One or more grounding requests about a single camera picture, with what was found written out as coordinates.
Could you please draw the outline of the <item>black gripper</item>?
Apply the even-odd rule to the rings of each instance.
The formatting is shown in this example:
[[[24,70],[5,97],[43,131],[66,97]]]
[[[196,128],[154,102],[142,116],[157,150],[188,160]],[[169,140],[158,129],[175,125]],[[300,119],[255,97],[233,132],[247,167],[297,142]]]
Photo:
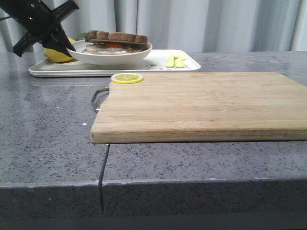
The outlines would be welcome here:
[[[43,0],[2,0],[0,8],[30,32],[26,33],[12,48],[17,56],[22,57],[23,53],[39,40],[38,35],[48,29],[50,34],[42,39],[44,48],[58,51],[69,57],[71,55],[67,49],[75,51],[62,26],[55,23],[57,8],[50,8]]]

